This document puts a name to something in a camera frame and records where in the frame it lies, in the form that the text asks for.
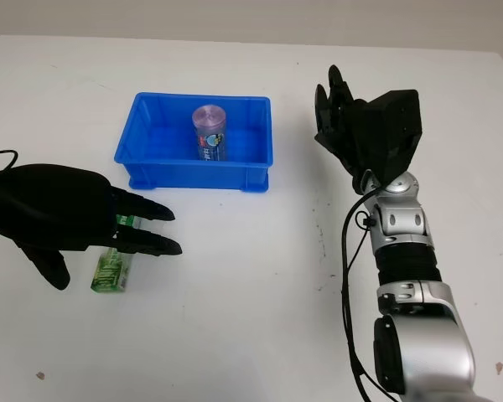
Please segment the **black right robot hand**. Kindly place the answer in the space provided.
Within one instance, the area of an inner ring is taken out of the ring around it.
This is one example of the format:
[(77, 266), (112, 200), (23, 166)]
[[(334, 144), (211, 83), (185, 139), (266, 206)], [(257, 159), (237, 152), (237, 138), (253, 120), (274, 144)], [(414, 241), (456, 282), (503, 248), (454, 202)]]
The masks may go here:
[(329, 94), (317, 84), (314, 93), (314, 114), (317, 134), (314, 139), (334, 155), (351, 176), (352, 188), (359, 195), (366, 193), (366, 186), (373, 182), (375, 188), (386, 187), (360, 154), (354, 123), (357, 117), (354, 99), (339, 68), (332, 64), (328, 70)]

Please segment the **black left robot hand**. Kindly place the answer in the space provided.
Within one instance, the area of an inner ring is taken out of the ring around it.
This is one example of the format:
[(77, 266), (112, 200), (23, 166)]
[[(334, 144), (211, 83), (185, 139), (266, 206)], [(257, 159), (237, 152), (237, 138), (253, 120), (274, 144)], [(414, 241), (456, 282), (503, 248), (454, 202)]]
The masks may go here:
[(181, 254), (176, 241), (121, 224), (118, 216), (174, 220), (169, 208), (114, 187), (92, 171), (54, 164), (0, 171), (0, 235), (58, 290), (70, 283), (63, 251), (105, 246), (127, 254)]

